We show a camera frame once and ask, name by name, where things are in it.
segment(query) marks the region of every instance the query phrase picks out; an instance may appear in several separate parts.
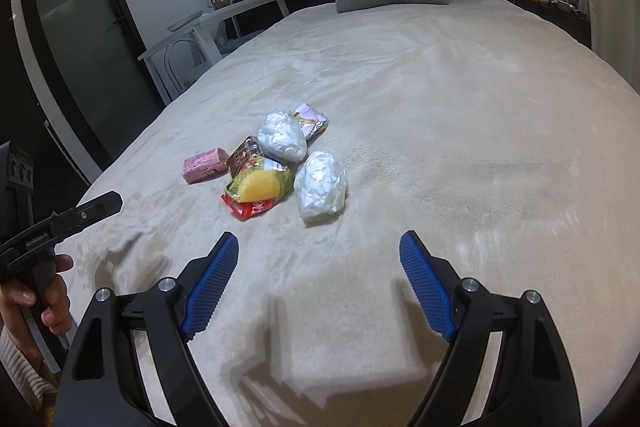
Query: door handle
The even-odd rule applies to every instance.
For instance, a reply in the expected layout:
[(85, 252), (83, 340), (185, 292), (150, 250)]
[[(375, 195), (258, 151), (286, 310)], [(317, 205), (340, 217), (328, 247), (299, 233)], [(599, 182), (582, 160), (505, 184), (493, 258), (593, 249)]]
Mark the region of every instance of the door handle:
[(121, 22), (124, 22), (126, 20), (126, 17), (123, 15), (122, 17), (118, 17), (116, 20), (114, 20), (111, 23), (111, 28), (107, 28), (107, 31), (113, 30), (118, 24), (120, 24)]

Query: pink package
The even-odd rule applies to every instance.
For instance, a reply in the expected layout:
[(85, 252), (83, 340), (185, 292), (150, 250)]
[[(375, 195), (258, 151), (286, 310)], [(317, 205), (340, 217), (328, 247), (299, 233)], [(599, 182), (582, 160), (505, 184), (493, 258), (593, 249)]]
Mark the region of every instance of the pink package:
[(218, 148), (196, 154), (187, 158), (182, 164), (182, 177), (188, 184), (192, 184), (222, 174), (228, 169), (226, 166), (228, 158), (229, 155)]

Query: white plastic bag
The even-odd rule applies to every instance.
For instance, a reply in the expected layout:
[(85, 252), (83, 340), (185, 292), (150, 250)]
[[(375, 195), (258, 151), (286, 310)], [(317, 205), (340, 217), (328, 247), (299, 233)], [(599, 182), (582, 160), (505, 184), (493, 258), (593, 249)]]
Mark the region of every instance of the white plastic bag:
[(302, 219), (335, 214), (344, 207), (347, 173), (328, 152), (314, 152), (300, 166), (293, 182)]
[(306, 140), (300, 124), (284, 111), (267, 115), (258, 129), (258, 143), (267, 155), (286, 162), (301, 162), (306, 156)]

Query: plastic bag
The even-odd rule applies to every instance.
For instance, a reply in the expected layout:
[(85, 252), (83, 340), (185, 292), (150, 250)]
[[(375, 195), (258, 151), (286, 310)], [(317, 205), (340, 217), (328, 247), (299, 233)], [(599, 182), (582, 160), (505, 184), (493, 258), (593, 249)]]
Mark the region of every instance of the plastic bag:
[(289, 192), (292, 185), (293, 176), (288, 167), (254, 154), (226, 186), (226, 193), (238, 203), (277, 200)]
[(262, 150), (286, 162), (301, 162), (306, 156), (305, 135), (300, 124), (284, 111), (268, 114), (258, 130)]
[(302, 219), (335, 214), (344, 207), (347, 173), (328, 152), (314, 152), (300, 166), (293, 182)]

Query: yellow snack package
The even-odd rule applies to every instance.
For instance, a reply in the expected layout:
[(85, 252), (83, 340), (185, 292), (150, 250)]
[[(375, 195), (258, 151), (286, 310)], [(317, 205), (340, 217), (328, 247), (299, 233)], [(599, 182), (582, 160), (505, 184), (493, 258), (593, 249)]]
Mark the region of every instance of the yellow snack package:
[(238, 203), (281, 198), (291, 190), (293, 176), (288, 167), (254, 154), (226, 186), (226, 193)]

